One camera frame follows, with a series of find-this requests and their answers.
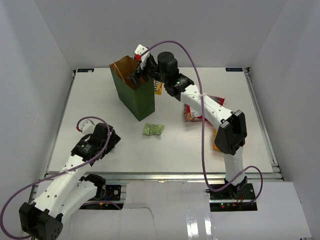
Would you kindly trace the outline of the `green brown paper bag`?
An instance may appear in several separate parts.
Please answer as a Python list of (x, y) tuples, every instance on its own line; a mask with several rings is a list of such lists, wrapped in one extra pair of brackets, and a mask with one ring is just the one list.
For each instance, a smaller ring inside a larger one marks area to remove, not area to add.
[(141, 86), (137, 87), (130, 79), (138, 65), (127, 55), (110, 64), (109, 69), (118, 98), (138, 121), (142, 121), (155, 112), (155, 94), (152, 80), (144, 82), (143, 78), (140, 78)]

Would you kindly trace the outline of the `yellow m&m candy packet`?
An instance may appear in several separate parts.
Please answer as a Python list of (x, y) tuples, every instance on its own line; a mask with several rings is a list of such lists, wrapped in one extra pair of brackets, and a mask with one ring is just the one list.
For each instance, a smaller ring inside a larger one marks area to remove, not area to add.
[(155, 80), (154, 81), (154, 94), (155, 95), (161, 95), (162, 94), (162, 90), (163, 90), (163, 83), (160, 81)]

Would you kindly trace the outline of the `light green candy packet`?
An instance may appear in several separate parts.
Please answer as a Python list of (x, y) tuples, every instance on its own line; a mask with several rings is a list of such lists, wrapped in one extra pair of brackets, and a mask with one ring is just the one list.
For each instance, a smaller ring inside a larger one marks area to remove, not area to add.
[(143, 129), (145, 136), (160, 136), (165, 126), (162, 124), (146, 123)]

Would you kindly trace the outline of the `orange snack bag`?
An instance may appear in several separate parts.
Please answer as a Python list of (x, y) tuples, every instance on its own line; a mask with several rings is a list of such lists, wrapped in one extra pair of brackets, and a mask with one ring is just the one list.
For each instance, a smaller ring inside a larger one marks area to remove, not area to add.
[(213, 149), (214, 149), (215, 151), (219, 151), (219, 148), (218, 148), (217, 145), (216, 145), (217, 133), (218, 133), (218, 131), (214, 128), (214, 129), (213, 129), (213, 135), (212, 135), (212, 146), (213, 146)]

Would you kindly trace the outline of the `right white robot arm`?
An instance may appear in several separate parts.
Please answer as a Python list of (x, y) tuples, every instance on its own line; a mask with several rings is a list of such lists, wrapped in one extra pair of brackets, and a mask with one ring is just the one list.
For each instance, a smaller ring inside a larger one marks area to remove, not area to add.
[(166, 92), (179, 102), (188, 105), (202, 115), (216, 130), (214, 144), (223, 153), (225, 164), (224, 186), (220, 191), (236, 200), (244, 193), (247, 177), (243, 166), (243, 146), (247, 137), (245, 114), (232, 111), (201, 92), (200, 86), (180, 73), (178, 61), (171, 52), (158, 54), (157, 59), (147, 47), (138, 45), (134, 51), (138, 66), (129, 79), (139, 85), (139, 79), (163, 83)]

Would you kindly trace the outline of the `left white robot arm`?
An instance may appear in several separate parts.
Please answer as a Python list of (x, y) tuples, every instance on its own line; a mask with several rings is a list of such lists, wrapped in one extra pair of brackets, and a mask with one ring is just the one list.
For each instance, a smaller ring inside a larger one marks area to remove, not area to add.
[(50, 185), (32, 203), (19, 209), (22, 230), (37, 240), (55, 240), (64, 223), (87, 201), (103, 201), (106, 180), (90, 173), (93, 164), (108, 154), (121, 138), (111, 125), (87, 120), (83, 137)]

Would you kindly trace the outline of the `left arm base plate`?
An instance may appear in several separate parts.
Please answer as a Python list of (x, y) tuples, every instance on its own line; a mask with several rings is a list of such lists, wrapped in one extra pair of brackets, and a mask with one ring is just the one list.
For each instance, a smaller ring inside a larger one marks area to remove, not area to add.
[(106, 185), (105, 187), (99, 187), (96, 195), (89, 201), (119, 201), (121, 192), (121, 185)]

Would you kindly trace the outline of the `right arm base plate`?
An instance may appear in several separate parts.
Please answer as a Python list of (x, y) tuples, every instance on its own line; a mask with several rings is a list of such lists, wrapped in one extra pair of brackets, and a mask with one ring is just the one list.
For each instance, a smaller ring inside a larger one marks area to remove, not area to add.
[(209, 206), (211, 212), (252, 212), (257, 211), (257, 203), (250, 203), (255, 197), (252, 183), (247, 183), (236, 195), (227, 190), (212, 192), (208, 188), (205, 190), (209, 194)]

